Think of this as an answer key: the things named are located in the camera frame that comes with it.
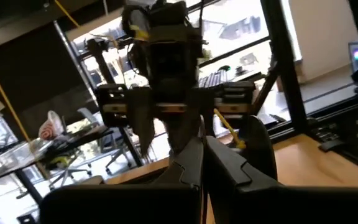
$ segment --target wooden table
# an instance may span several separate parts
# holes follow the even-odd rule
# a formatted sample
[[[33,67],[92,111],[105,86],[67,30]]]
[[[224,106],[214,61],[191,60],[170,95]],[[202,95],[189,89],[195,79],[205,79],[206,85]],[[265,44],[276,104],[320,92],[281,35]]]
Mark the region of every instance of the wooden table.
[[[231,137],[225,136],[219,140],[227,143],[231,140]],[[294,186],[358,187],[358,166],[335,152],[321,152],[318,146],[318,142],[303,134],[275,144],[273,148],[277,163],[278,181],[285,185]],[[113,177],[106,183],[120,184],[144,174],[164,169],[168,165],[168,158],[162,159]],[[206,223],[214,223],[209,200]]]

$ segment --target table leg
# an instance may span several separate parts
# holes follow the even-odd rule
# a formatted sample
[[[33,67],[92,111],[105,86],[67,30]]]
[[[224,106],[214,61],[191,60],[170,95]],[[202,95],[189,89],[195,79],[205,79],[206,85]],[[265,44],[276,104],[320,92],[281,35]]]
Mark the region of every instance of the table leg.
[[[37,189],[32,185],[30,179],[26,176],[22,169],[16,170],[15,175],[22,182],[23,186],[27,189],[27,192],[31,195],[31,197],[35,200],[37,205],[41,204],[42,196],[37,191]]]
[[[124,142],[125,142],[125,144],[127,144],[129,152],[131,152],[136,165],[138,167],[141,167],[143,165],[143,163],[140,160],[139,154],[136,152],[135,145],[132,142],[131,137],[129,137],[128,130],[126,130],[125,128],[119,128],[119,132],[121,133],[122,137],[124,138]]]

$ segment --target keyboard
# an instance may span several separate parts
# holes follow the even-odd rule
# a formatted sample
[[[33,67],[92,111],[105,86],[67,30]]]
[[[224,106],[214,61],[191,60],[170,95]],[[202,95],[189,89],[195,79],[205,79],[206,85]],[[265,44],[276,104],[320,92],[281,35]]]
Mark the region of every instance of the keyboard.
[[[198,80],[198,87],[208,88],[226,83],[227,81],[227,72],[225,70],[219,70],[217,72],[211,73],[207,77],[200,78],[200,80]]]

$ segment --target floor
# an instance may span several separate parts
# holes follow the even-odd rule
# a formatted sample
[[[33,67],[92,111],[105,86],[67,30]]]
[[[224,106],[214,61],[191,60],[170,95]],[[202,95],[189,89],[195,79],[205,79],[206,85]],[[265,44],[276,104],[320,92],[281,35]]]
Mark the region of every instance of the floor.
[[[350,68],[345,67],[302,85],[301,92],[303,101],[305,102],[306,112],[310,113],[354,95],[354,86],[351,85],[352,80],[350,79],[350,74]],[[273,89],[269,93],[261,113],[277,114],[284,119],[290,119],[284,94]],[[152,159],[159,160],[168,156],[169,147],[166,134],[155,138],[152,146],[154,149],[154,153],[150,154]],[[109,158],[110,157],[105,157],[92,163],[91,169],[93,175],[102,175],[107,179],[129,169],[126,166],[127,162],[124,156],[120,156],[117,161],[112,163],[109,167],[112,175],[107,175],[104,166],[109,162]],[[86,179],[88,176],[86,173],[76,173],[74,177],[76,181],[80,181]],[[71,179],[68,179],[65,184],[71,183],[73,183]],[[49,192],[47,181],[39,182],[35,187],[42,195],[46,195]],[[16,196],[18,195],[19,189],[11,177],[0,179],[1,224],[18,223],[16,221],[17,216],[37,208],[35,202],[29,195],[17,200]]]

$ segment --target white wall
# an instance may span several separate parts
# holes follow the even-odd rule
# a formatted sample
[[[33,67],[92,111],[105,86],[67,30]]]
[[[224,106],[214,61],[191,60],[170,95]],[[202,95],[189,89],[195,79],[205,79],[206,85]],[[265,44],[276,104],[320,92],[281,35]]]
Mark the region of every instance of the white wall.
[[[358,34],[347,0],[290,0],[290,8],[307,80],[350,63],[347,44]]]

